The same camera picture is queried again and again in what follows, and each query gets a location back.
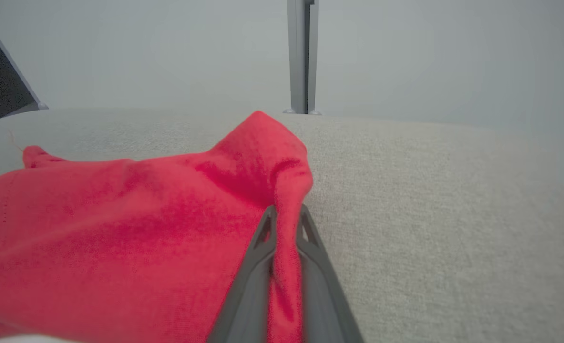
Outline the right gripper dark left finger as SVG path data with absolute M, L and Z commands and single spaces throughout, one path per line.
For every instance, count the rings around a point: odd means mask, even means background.
M 276 219 L 275 206 L 264 210 L 208 343 L 267 343 L 269 275 L 276 249 Z

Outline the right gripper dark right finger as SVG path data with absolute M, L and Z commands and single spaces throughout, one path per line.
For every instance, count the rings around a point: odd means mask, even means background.
M 314 219 L 303 204 L 296 245 L 302 269 L 304 343 L 364 343 Z

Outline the red shirt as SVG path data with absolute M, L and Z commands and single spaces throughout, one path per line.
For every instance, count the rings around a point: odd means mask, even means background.
M 0 338 L 205 343 L 275 206 L 268 343 L 303 343 L 297 222 L 305 145 L 262 111 L 212 149 L 72 162 L 39 146 L 0 176 Z

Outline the grey fabric sofa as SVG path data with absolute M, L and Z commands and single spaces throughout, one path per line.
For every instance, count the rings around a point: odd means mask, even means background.
M 13 115 L 0 119 L 0 176 L 24 168 L 27 146 L 72 162 L 202 153 L 253 113 Z M 302 204 L 365 341 L 564 343 L 564 146 L 469 126 L 269 116 L 307 149 Z

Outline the grey partition post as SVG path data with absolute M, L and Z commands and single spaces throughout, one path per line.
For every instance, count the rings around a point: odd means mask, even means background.
M 317 56 L 318 56 L 318 19 L 319 19 L 319 0 L 305 0 L 306 11 L 306 68 L 307 68 L 307 111 L 309 115 L 321 115 L 315 109 L 315 96 L 317 85 Z
M 291 109 L 307 113 L 307 63 L 304 0 L 287 0 Z

